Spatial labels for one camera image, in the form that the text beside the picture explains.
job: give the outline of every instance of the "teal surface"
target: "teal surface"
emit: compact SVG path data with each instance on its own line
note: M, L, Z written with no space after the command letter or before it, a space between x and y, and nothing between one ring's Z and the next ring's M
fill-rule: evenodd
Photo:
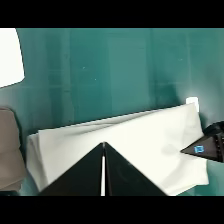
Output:
M26 136L199 98L203 127L224 120L223 29L17 29L26 78L0 89ZM224 195L224 164L182 195Z

